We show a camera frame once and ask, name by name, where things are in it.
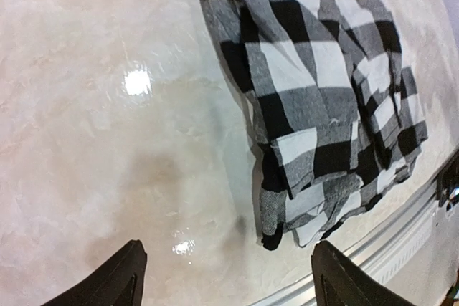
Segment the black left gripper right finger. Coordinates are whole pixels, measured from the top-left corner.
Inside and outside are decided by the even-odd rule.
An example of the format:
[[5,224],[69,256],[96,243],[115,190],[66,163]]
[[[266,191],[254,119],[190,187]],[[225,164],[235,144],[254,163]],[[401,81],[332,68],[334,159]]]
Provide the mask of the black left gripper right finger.
[[412,306],[373,280],[326,240],[315,245],[311,266],[317,305]]

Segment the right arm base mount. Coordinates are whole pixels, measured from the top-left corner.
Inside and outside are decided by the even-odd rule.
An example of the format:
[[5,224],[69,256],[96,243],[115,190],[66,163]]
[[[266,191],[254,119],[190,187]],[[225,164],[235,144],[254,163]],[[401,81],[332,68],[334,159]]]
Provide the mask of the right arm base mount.
[[458,148],[447,158],[444,164],[434,173],[430,186],[433,198],[439,208],[449,211],[458,203]]

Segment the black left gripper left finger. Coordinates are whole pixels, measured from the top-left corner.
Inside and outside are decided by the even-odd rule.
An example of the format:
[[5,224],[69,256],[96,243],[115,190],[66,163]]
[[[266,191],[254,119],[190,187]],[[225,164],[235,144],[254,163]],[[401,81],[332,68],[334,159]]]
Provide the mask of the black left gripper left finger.
[[83,281],[44,306],[140,306],[147,253],[140,240],[130,240]]

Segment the black white checked shirt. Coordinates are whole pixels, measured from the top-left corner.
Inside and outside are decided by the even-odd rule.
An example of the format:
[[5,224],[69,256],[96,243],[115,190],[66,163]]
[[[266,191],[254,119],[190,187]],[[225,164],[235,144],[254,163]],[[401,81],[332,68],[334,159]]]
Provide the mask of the black white checked shirt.
[[383,0],[202,0],[253,109],[262,245],[326,238],[408,179],[427,127]]

